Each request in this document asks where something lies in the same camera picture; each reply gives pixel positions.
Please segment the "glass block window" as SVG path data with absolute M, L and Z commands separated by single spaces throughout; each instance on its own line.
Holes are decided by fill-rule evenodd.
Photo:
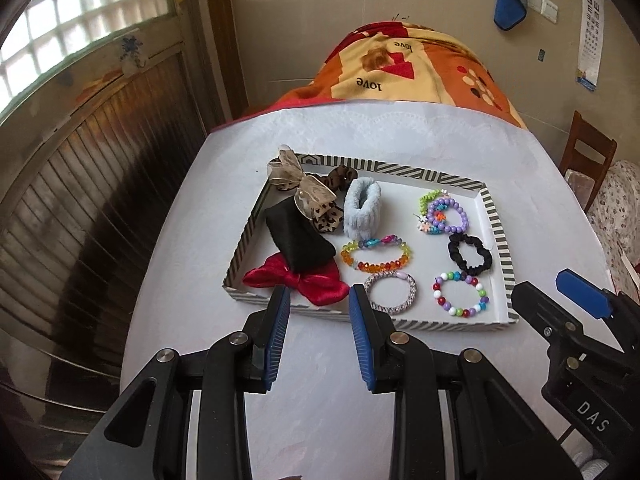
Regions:
M 168 12 L 168 0 L 30 0 L 1 43 L 1 113 L 75 54 Z

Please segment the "brown wooden chair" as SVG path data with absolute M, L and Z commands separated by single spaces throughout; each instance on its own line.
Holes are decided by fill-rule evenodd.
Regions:
M 570 135 L 560 162 L 560 173 L 563 177 L 584 176 L 591 188 L 582 209 L 588 211 L 610 169 L 617 142 L 608 138 L 604 133 L 593 127 L 582 118 L 577 110 L 574 111 Z

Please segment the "white lace tablecloth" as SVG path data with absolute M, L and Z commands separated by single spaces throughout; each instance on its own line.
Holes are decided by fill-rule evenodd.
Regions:
M 171 206 L 129 329 L 122 380 L 163 348 L 210 347 L 250 313 L 222 289 L 229 262 L 281 145 L 302 153 L 396 162 L 483 181 L 495 201 L 515 275 L 549 296 L 570 269 L 610 286 L 590 223 L 528 131 L 474 110 L 418 102 L 290 108 L 213 132 Z M 272 391 L 246 402 L 258 479 L 384 479 L 394 400 L 364 385 L 344 321 L 293 315 Z

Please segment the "wooden slatted door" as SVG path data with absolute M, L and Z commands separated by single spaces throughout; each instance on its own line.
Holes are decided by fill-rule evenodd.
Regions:
M 114 402 L 160 230 L 206 137 L 185 44 L 66 67 L 1 128 L 1 423 L 49 472 Z

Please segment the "black velvet bow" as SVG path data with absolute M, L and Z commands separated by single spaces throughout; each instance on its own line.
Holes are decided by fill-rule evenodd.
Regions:
M 289 197 L 265 210 L 273 243 L 288 267 L 301 274 L 323 266 L 335 257 L 335 248 L 319 234 Z

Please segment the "orange patterned love blanket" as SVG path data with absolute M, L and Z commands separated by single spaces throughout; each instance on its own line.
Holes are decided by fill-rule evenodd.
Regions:
M 443 32 L 402 21 L 358 27 L 333 49 L 309 84 L 270 105 L 247 107 L 241 117 L 362 100 L 444 104 L 526 127 L 470 48 Z

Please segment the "black scrunchie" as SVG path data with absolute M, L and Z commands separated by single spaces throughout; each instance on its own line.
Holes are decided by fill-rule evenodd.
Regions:
M 460 252 L 461 244 L 473 247 L 477 255 L 483 259 L 483 262 L 477 266 L 470 266 Z M 491 252 L 484 246 L 483 242 L 478 237 L 469 236 L 465 233 L 454 233 L 450 235 L 448 252 L 450 259 L 458 266 L 459 270 L 466 275 L 472 276 L 472 278 L 477 278 L 480 274 L 490 270 L 494 263 Z

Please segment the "leopard print bow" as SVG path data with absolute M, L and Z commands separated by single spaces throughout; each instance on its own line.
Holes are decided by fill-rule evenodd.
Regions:
M 268 180 L 278 191 L 293 192 L 294 205 L 319 233 L 340 227 L 343 211 L 335 192 L 318 177 L 306 174 L 289 146 L 280 146 L 278 157 L 268 162 Z

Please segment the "red satin bow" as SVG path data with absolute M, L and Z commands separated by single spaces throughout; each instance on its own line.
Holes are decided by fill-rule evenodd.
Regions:
M 317 307 L 337 304 L 349 294 L 333 259 L 311 271 L 293 271 L 280 252 L 269 256 L 258 268 L 247 271 L 242 283 L 253 288 L 283 285 L 299 292 Z

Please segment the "white wall switch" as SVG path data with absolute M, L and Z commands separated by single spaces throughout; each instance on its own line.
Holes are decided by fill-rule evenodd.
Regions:
M 559 7 L 552 0 L 527 0 L 527 5 L 549 22 L 558 22 Z

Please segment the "wall calendar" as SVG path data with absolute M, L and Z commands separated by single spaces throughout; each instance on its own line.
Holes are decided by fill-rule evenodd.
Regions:
M 604 41 L 605 0 L 582 0 L 576 80 L 590 92 L 597 88 Z

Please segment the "leopard print scrunchie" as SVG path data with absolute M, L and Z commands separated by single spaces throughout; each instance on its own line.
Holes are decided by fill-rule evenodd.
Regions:
M 358 178 L 354 168 L 340 165 L 332 169 L 326 176 L 321 174 L 306 174 L 303 177 L 303 189 L 320 193 L 342 191 L 346 192 L 353 180 Z

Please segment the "light blue fluffy scrunchie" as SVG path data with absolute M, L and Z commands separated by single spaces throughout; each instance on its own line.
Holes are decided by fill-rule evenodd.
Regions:
M 344 199 L 343 229 L 350 240 L 370 240 L 381 220 L 382 190 L 370 177 L 352 181 Z

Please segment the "floral bedding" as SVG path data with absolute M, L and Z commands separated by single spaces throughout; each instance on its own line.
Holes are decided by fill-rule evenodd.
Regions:
M 586 211 L 614 290 L 639 301 L 639 166 L 616 160 Z

